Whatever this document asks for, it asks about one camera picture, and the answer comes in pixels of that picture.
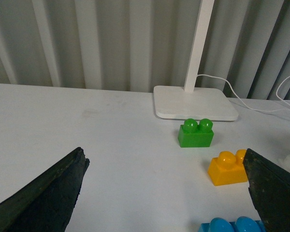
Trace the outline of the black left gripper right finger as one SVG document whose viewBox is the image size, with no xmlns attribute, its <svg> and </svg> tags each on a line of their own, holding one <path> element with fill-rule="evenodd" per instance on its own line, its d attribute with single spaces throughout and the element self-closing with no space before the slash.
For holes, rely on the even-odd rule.
<svg viewBox="0 0 290 232">
<path fill-rule="evenodd" d="M 249 194 L 267 232 L 290 232 L 290 173 L 247 149 Z"/>
</svg>

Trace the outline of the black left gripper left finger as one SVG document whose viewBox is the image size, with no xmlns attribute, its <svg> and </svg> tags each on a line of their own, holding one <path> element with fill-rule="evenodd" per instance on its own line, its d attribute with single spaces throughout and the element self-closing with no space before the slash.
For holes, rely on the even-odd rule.
<svg viewBox="0 0 290 232">
<path fill-rule="evenodd" d="M 78 147 L 1 202 L 0 232 L 65 231 L 89 163 Z"/>
</svg>

